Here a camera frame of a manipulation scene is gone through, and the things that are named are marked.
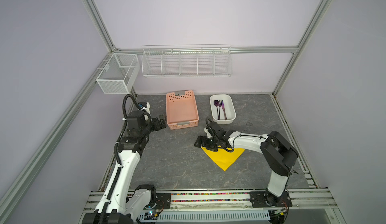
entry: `purple spoon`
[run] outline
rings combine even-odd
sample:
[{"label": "purple spoon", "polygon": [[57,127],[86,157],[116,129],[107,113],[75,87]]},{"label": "purple spoon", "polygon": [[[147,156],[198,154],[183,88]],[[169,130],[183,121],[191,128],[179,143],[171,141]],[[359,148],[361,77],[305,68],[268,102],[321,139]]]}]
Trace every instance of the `purple spoon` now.
[{"label": "purple spoon", "polygon": [[215,100],[213,104],[216,106],[216,111],[217,111],[217,120],[220,120],[220,113],[219,109],[217,108],[219,106],[219,100]]}]

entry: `gray marble tabletop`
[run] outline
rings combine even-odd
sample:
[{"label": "gray marble tabletop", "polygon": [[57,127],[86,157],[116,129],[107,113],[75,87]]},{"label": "gray marble tabletop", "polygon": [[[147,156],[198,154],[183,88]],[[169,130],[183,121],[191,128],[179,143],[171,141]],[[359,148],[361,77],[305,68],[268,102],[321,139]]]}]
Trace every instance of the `gray marble tabletop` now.
[{"label": "gray marble tabletop", "polygon": [[[236,119],[222,125],[249,134],[268,134],[278,131],[287,138],[271,97],[265,94],[230,95]],[[204,135],[205,118],[211,117],[210,95],[195,95],[199,115],[197,127],[170,130],[169,127],[150,134],[149,143],[135,169],[130,189],[141,184],[154,184],[157,189],[265,189],[271,175],[264,156],[245,150],[226,171],[218,167],[202,149],[194,147],[197,136]],[[166,116],[165,95],[139,95],[138,101],[150,103],[152,117]],[[297,162],[288,187],[308,188]]]}]

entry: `white wire basket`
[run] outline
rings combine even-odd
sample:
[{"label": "white wire basket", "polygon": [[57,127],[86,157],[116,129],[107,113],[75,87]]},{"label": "white wire basket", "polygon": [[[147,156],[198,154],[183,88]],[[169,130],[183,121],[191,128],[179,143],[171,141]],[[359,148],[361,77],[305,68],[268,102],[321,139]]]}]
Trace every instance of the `white wire basket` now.
[{"label": "white wire basket", "polygon": [[114,53],[98,75],[97,82],[104,93],[129,94],[139,68],[136,54]]},{"label": "white wire basket", "polygon": [[142,56],[142,74],[145,77],[210,77],[232,75],[230,46],[181,48],[164,45],[145,49]]}]

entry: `yellow cloth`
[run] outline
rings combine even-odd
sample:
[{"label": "yellow cloth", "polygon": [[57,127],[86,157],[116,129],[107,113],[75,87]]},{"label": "yellow cloth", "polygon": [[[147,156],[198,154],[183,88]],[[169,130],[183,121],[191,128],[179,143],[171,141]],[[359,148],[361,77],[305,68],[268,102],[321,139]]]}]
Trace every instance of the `yellow cloth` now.
[{"label": "yellow cloth", "polygon": [[203,147],[201,147],[201,149],[203,149],[209,158],[224,171],[227,170],[244,152],[244,149],[235,149],[232,153],[229,153],[224,149],[219,149],[217,152],[207,150]]}]

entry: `white plastic container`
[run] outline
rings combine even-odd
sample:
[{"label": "white plastic container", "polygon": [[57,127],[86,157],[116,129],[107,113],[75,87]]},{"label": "white plastic container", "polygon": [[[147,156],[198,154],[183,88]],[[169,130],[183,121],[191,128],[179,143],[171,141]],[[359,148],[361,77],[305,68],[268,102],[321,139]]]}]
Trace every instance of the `white plastic container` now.
[{"label": "white plastic container", "polygon": [[[219,101],[223,100],[225,114],[227,115],[227,120],[225,120],[225,118],[224,118],[224,111],[222,110],[222,107],[220,108],[220,120],[217,120],[217,111],[218,111],[219,107],[216,107],[214,105],[215,100],[219,100]],[[232,98],[229,95],[219,94],[219,95],[211,96],[210,97],[210,109],[212,110],[213,121],[215,121],[218,124],[230,124],[236,118],[235,107],[233,105]]]}]

